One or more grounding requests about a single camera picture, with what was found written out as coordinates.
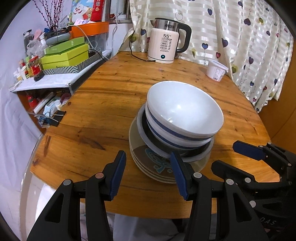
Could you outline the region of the white plastic tub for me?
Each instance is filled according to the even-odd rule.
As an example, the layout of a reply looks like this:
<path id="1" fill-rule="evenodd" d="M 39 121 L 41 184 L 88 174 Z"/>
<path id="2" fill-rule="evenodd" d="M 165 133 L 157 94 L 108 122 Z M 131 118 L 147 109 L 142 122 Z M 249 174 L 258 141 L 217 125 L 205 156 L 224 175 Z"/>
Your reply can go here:
<path id="1" fill-rule="evenodd" d="M 220 82 L 223 78 L 223 76 L 229 71 L 229 68 L 226 67 L 225 65 L 221 64 L 220 62 L 209 59 L 208 60 L 208 66 L 207 66 L 207 71 L 206 75 L 217 81 Z"/>

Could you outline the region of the stainless steel bowl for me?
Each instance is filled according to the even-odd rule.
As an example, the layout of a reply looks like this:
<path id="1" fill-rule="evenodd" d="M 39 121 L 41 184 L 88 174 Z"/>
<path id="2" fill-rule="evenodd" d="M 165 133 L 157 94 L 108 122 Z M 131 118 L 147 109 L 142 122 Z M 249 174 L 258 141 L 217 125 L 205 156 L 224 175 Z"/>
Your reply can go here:
<path id="1" fill-rule="evenodd" d="M 137 130 L 144 143 L 156 154 L 161 157 L 170 158 L 170 153 L 174 151 L 171 146 L 165 145 L 153 135 L 153 131 L 149 128 L 147 117 L 145 115 L 145 104 L 141 106 L 135 118 Z M 176 150 L 182 157 L 183 162 L 193 163 L 202 159 L 209 159 L 211 150 L 214 145 L 215 138 L 211 138 L 210 142 L 192 150 Z"/>

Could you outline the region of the colourful poster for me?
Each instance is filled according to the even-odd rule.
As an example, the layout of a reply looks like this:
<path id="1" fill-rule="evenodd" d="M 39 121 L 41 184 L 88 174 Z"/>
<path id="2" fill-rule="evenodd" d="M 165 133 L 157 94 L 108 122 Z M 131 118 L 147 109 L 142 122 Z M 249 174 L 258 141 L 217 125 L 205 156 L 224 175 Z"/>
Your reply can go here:
<path id="1" fill-rule="evenodd" d="M 69 23 L 77 20 L 87 22 L 101 22 L 103 20 L 105 0 L 73 0 L 69 16 Z"/>

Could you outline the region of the large white blue-striped bowl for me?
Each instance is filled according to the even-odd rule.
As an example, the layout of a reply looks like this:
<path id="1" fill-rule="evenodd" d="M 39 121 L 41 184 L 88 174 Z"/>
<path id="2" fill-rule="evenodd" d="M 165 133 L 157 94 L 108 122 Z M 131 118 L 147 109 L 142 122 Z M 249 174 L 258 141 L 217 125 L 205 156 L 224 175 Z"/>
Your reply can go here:
<path id="1" fill-rule="evenodd" d="M 214 137 L 224 124 L 222 109 L 209 94 L 179 81 L 154 84 L 145 115 L 151 125 L 190 142 Z"/>

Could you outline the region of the purple flower branches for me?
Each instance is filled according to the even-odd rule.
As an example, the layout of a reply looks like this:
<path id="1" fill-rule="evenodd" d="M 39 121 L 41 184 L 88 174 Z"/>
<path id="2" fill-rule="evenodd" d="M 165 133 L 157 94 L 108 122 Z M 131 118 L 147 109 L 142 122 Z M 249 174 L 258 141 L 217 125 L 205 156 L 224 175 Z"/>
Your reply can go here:
<path id="1" fill-rule="evenodd" d="M 47 27 L 54 31 L 58 29 L 63 1 L 62 0 L 33 0 L 35 7 L 44 19 Z"/>

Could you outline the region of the orange lidded storage box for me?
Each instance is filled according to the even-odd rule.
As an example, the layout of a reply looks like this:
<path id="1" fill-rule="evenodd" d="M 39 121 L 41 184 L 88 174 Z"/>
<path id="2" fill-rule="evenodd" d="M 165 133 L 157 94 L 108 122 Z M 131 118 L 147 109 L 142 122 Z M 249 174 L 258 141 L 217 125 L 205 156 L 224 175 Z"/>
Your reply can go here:
<path id="1" fill-rule="evenodd" d="M 69 25 L 71 38 L 84 37 L 90 49 L 105 51 L 109 33 L 108 22 L 94 22 L 82 25 Z"/>

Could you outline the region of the grey pouch case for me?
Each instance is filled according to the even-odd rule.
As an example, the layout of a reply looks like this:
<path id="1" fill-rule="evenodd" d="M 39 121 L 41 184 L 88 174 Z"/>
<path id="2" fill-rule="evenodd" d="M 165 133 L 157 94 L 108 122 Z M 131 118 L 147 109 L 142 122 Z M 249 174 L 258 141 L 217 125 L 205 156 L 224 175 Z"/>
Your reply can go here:
<path id="1" fill-rule="evenodd" d="M 47 46 L 56 45 L 70 39 L 70 33 L 67 31 L 54 31 L 45 34 L 45 41 Z"/>

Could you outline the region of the zigzag pattern box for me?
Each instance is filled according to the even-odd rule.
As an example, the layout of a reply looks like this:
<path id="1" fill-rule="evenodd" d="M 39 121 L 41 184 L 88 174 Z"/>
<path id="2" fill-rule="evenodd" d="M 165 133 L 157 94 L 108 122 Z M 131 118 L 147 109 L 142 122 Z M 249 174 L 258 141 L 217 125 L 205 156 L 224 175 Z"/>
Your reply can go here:
<path id="1" fill-rule="evenodd" d="M 82 61 L 78 65 L 45 69 L 45 70 L 43 70 L 43 72 L 45 75 L 77 74 L 77 73 L 81 72 L 82 70 L 84 70 L 86 67 L 95 63 L 96 61 L 101 61 L 101 60 L 102 60 L 102 58 L 100 56 L 100 53 L 96 53 L 95 55 Z"/>

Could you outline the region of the wooden cabinet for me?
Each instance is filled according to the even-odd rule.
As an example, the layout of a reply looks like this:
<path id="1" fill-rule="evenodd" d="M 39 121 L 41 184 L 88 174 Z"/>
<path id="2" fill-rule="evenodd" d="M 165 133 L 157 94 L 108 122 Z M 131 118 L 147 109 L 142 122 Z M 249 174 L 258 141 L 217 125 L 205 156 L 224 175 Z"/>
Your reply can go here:
<path id="1" fill-rule="evenodd" d="M 271 100 L 259 113 L 271 142 L 295 153 L 295 49 L 285 77 L 280 99 Z"/>

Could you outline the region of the green gift boxes stack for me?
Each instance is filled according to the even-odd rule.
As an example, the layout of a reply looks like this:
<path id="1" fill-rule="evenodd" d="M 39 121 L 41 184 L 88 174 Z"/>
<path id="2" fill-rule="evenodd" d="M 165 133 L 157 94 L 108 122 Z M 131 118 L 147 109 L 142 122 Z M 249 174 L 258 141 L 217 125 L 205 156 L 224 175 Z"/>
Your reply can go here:
<path id="1" fill-rule="evenodd" d="M 89 58 L 88 50 L 84 37 L 74 38 L 46 48 L 40 61 L 43 69 L 74 66 Z"/>

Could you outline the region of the red toy figure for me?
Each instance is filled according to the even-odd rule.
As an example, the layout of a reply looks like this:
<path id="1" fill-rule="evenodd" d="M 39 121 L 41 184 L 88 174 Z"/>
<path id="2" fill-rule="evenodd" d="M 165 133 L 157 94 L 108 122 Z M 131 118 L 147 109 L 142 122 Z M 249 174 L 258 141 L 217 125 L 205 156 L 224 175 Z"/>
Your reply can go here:
<path id="1" fill-rule="evenodd" d="M 37 82 L 44 77 L 43 67 L 39 56 L 34 56 L 29 60 L 29 68 L 32 72 L 34 80 Z"/>

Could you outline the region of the black binder clip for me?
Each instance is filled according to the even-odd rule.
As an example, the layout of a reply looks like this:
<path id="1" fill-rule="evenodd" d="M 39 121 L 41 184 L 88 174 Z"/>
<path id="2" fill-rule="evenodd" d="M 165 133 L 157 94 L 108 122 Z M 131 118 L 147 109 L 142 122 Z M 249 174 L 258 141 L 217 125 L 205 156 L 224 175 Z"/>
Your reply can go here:
<path id="1" fill-rule="evenodd" d="M 49 116 L 41 116 L 39 118 L 39 124 L 42 126 L 49 125 L 57 127 L 60 121 L 62 121 L 65 114 L 66 111 L 58 110 L 55 114 L 49 114 Z"/>

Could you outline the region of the small white blue-striped bowl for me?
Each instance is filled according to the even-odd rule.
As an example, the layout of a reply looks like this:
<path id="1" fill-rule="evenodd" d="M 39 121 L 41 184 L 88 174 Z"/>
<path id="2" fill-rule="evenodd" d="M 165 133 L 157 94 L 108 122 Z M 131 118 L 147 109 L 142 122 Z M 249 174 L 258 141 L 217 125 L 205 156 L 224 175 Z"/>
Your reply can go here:
<path id="1" fill-rule="evenodd" d="M 203 141 L 188 141 L 183 140 L 181 138 L 175 137 L 174 135 L 171 135 L 169 133 L 166 133 L 165 131 L 161 130 L 156 125 L 151 125 L 148 120 L 146 120 L 147 126 L 151 130 L 152 134 L 164 145 L 170 146 L 175 149 L 180 150 L 192 150 L 196 148 L 200 148 L 202 146 L 205 146 L 207 144 L 210 144 L 215 140 L 214 137 L 208 138 Z"/>

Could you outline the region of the heart pattern curtain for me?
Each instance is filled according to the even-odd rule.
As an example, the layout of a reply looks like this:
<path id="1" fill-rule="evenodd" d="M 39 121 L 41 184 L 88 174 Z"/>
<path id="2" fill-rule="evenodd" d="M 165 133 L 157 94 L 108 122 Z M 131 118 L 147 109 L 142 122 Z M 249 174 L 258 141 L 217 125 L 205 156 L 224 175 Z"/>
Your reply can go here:
<path id="1" fill-rule="evenodd" d="M 192 34 L 178 58 L 228 67 L 228 76 L 257 111 L 279 99 L 294 38 L 266 1 L 130 1 L 132 27 L 122 51 L 146 52 L 155 18 L 187 24 Z"/>

